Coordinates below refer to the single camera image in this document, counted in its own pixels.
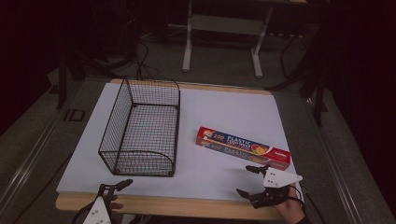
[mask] metal stand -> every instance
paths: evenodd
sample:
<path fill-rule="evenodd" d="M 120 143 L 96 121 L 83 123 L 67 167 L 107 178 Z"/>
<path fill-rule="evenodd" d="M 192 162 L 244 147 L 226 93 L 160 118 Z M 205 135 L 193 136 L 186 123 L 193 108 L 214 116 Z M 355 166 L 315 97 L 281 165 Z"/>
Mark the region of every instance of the metal stand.
<path fill-rule="evenodd" d="M 257 35 L 259 40 L 256 46 L 251 50 L 254 72 L 256 77 L 262 77 L 262 67 L 260 65 L 259 51 L 262 47 L 262 41 L 265 37 L 273 8 L 267 9 L 264 21 L 243 20 L 235 18 L 213 17 L 205 15 L 197 15 L 192 13 L 192 0 L 189 1 L 189 14 L 187 18 L 187 43 L 184 50 L 184 59 L 182 70 L 190 71 L 191 63 L 191 33 L 194 30 L 206 30 L 214 32 L 225 32 L 242 35 Z"/>

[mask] plastic wrap box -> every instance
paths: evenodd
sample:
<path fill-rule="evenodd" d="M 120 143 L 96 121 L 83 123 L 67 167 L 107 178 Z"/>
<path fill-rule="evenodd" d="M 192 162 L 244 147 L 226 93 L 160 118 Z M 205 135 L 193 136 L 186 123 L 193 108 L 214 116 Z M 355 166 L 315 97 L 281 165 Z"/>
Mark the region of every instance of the plastic wrap box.
<path fill-rule="evenodd" d="M 206 127 L 199 129 L 196 144 L 261 165 L 270 165 L 279 170 L 286 170 L 290 166 L 290 153 L 286 150 Z"/>

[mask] white paper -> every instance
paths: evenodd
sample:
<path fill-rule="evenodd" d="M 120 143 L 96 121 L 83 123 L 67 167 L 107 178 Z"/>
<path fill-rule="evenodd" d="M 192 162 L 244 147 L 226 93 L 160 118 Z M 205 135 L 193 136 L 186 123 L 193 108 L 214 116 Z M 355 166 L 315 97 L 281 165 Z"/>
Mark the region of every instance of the white paper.
<path fill-rule="evenodd" d="M 98 149 L 120 84 L 108 83 L 57 188 L 96 193 L 101 184 L 134 183 L 118 194 L 245 201 L 235 189 L 263 191 L 263 176 L 246 171 L 260 166 L 195 145 L 201 126 L 289 150 L 272 95 L 181 89 L 177 168 L 173 177 L 113 175 Z M 295 174 L 294 166 L 288 170 Z"/>

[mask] black wire basket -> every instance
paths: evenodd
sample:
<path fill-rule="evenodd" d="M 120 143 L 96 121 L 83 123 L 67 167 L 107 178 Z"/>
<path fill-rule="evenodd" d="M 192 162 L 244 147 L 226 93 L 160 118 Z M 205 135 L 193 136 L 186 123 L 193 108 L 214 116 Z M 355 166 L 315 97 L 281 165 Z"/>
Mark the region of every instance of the black wire basket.
<path fill-rule="evenodd" d="M 99 155 L 113 175 L 173 176 L 180 90 L 174 81 L 125 78 Z"/>

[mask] gray floor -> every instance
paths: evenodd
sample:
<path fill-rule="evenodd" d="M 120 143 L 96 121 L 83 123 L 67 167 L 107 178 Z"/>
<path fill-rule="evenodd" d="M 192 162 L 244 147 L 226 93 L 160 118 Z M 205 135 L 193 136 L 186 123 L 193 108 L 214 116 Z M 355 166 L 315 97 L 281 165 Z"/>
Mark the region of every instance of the gray floor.
<path fill-rule="evenodd" d="M 151 76 L 171 77 L 178 82 L 254 89 L 263 89 L 285 80 L 278 58 L 288 40 L 281 36 L 269 36 L 264 40 L 260 53 L 264 72 L 264 77 L 261 79 L 254 77 L 248 49 L 249 39 L 241 41 L 242 44 L 238 46 L 231 46 L 208 43 L 204 38 L 195 38 L 191 70 L 189 73 L 182 72 L 185 42 L 183 36 L 183 32 L 172 35 L 167 42 L 158 41 L 153 35 L 142 39 L 142 42 L 148 46 L 145 64 Z M 300 42 L 296 41 L 285 56 L 288 72 L 299 62 L 304 53 L 300 47 Z M 138 49 L 140 57 L 143 58 L 145 48 L 139 45 Z M 120 75 L 134 75 L 135 71 L 136 64 L 132 64 L 115 72 Z M 56 70 L 49 74 L 49 78 L 54 82 L 56 76 Z M 93 99 L 97 99 L 108 81 L 109 78 L 95 74 L 93 71 L 90 71 L 83 82 L 72 81 L 69 78 L 69 100 L 63 110 L 55 109 L 57 95 L 46 93 L 1 136 L 0 189 L 2 192 L 29 152 L 38 147 L 45 149 L 36 155 L 38 162 L 31 164 L 35 167 L 33 172 L 25 174 L 29 178 L 24 187 L 14 192 L 15 200 L 9 202 L 6 209 L 2 208 L 7 214 L 4 219 L 0 219 L 2 223 L 14 223 L 20 214 L 23 216 L 18 223 L 71 223 L 75 212 L 59 211 L 55 207 L 56 186 L 62 177 L 65 165 L 59 171 L 58 167 L 62 166 L 76 147 L 89 115 L 94 109 Z M 304 185 L 310 189 L 310 195 L 326 222 L 395 223 L 394 217 L 370 176 L 351 132 L 332 100 L 331 93 L 326 91 L 324 103 L 328 112 L 322 113 L 323 127 L 319 128 L 307 125 L 313 120 L 309 116 L 311 113 L 309 104 L 306 104 L 305 99 L 302 99 L 297 92 L 300 86 L 301 83 L 296 83 L 282 91 L 273 92 L 273 95 L 278 100 L 290 150 L 292 152 L 294 150 L 293 159 L 296 169 L 304 176 Z M 86 110 L 85 119 L 81 122 L 63 121 L 68 108 Z M 43 133 L 50 133 L 50 137 L 44 139 Z M 297 148 L 301 148 L 304 154 L 298 153 Z M 333 184 L 334 181 L 342 184 L 342 187 L 337 188 L 337 185 Z M 42 189 L 43 193 L 35 198 Z M 318 214 L 312 204 L 307 205 L 308 215 L 314 223 L 319 223 Z M 345 206 L 350 207 L 347 210 L 356 212 L 351 214 L 343 212 Z M 23 213 L 23 209 L 27 207 L 29 209 Z M 182 222 L 191 222 L 191 220 L 179 221 Z"/>

